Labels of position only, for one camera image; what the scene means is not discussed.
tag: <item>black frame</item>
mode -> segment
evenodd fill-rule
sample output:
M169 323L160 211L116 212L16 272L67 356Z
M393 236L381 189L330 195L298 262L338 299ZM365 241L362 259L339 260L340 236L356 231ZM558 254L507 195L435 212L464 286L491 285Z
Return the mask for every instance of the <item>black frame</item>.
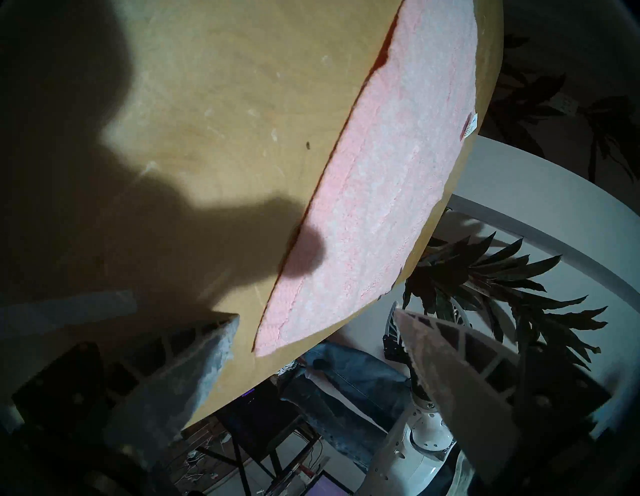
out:
M300 496L305 496L311 490L311 488L315 486L316 483L320 480L320 477L323 477L323 476L325 476L327 479L333 482L336 486L338 486L340 489L346 492L349 496L353 496L353 491L351 491L348 487L345 487L344 484L337 481L335 477L333 477L331 474L329 474L325 470L322 470L321 472L316 474L316 476L314 477L314 480L311 481L311 483L305 488L305 491Z

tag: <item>potted plant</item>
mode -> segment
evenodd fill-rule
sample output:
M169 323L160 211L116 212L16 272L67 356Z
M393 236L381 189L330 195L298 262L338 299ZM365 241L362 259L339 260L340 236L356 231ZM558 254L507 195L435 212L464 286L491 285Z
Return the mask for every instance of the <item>potted plant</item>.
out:
M486 311L493 336L504 340L504 331L497 317L496 301L509 304L515 320L515 340L522 352L532 342L544 339L548 346L560 350L571 362L589 369L589 351L600 348L581 341L573 330L601 329L607 323L595 321L607 307L583 310L579 313L555 313L552 310L582 303L586 296L569 301L557 301L534 294L546 292L532 277L551 270L561 256L529 263L529 256L516 257L522 239L486 255L495 233L479 243L469 243L466 237L455 243L431 239L420 262L406 280L403 308L411 295L422 300L425 314L439 319L463 323L464 310ZM573 349L584 362L570 351Z

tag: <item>person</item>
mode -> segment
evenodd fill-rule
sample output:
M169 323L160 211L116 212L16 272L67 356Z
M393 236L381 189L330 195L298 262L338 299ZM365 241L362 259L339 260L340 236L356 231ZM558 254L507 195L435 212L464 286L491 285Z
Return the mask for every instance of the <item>person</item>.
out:
M281 399L295 404L336 451L366 473L387 432L412 402L410 379L364 351L327 340L296 362L297 367L284 380ZM319 375L339 394L319 387ZM347 406L349 403L363 415ZM450 452L447 461L451 462L440 469L421 495L446 493L458 451Z

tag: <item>metal frame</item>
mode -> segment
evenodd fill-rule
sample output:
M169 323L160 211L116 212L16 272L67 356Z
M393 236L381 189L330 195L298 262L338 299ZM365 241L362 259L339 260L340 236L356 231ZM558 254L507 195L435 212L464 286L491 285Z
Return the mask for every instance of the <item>metal frame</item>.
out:
M256 460L255 458L252 459L256 463L256 465L258 465L258 467L260 467L273 481L271 483L271 486L268 489L269 494L273 494L274 488L282 487L286 481L291 479L291 474L293 474L296 468L298 468L298 466L302 463L302 461L304 461L304 459L308 456L309 452L313 448L314 444L319 439L320 439L320 436L316 434L310 440L307 440L307 445L300 451L300 453L293 459L293 461L290 464L288 464L288 466L286 466L284 469L280 464L280 458L278 458L278 453L276 452L276 450L273 449L271 452L269 452L269 458L271 460L273 470L276 472L275 475L272 474L271 471L260 462L260 460ZM216 460L220 460L224 463L228 463L232 467L236 467L240 473L240 480L242 481L244 494L246 496L251 496L252 493L249 487L249 481L246 478L246 472L244 470L242 456L240 455L240 446L238 445L237 441L233 436L231 436L231 442L233 443L233 446L234 446L234 455L236 457L235 460L233 458L224 456L220 453L216 453L215 451L211 451L210 449L205 448L204 446L198 446L195 450L202 454L210 456L211 458L215 458Z

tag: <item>pink foam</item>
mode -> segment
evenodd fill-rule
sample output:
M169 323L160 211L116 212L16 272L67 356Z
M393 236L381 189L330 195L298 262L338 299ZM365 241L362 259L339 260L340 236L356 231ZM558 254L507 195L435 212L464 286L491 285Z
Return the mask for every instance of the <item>pink foam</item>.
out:
M386 64L370 78L327 164L303 229L324 258L281 276L257 356L321 331L391 290L462 148L476 102L472 0L405 0ZM301 236L284 273L313 247Z

